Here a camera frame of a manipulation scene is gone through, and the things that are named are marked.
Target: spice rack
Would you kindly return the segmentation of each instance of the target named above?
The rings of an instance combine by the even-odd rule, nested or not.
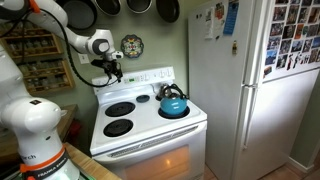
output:
[[[74,80],[64,59],[31,61],[18,65],[31,95],[71,89]]]
[[[12,26],[12,23],[2,25],[1,34]],[[0,39],[12,59],[21,58],[23,54],[24,57],[35,57],[63,53],[61,44],[54,34],[28,21],[24,26],[25,30],[22,31],[22,23],[19,23],[10,34]]]

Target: wooden table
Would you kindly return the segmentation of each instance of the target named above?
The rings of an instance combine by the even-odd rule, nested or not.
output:
[[[86,174],[94,177],[97,180],[119,180],[120,178],[114,175],[112,172],[101,166],[93,159],[86,156],[84,153],[66,143],[66,149],[70,155],[71,160],[82,168]]]
[[[76,104],[61,107],[62,110],[67,110],[67,114],[61,117],[57,125],[57,131],[60,139],[63,140],[72,123],[75,113],[78,109]],[[18,154],[18,140],[13,132],[0,137],[0,166],[7,166],[9,164],[20,163],[20,156]]]

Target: stove control panel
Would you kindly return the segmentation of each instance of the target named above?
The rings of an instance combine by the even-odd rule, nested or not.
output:
[[[175,79],[173,67],[162,67],[154,69],[146,69],[141,71],[125,72],[120,83],[112,84],[103,88],[94,88],[95,94],[103,94],[110,91],[127,89],[147,84],[172,81]],[[108,82],[108,76],[92,79],[92,83],[103,85]]]

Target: refrigerator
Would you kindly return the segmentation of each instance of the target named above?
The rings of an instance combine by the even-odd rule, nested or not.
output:
[[[206,164],[255,180],[290,159],[320,66],[319,0],[212,0],[188,14],[190,100]]]

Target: teal kettle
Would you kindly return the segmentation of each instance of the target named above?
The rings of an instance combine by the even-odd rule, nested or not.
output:
[[[187,108],[188,97],[185,94],[183,94],[181,89],[176,84],[172,84],[171,86],[167,86],[166,88],[164,88],[162,90],[163,94],[165,94],[164,92],[166,92],[169,89],[176,90],[179,94],[175,93],[174,91],[171,91],[172,93],[166,94],[161,99],[160,108],[162,112],[171,116],[178,116],[183,114]]]

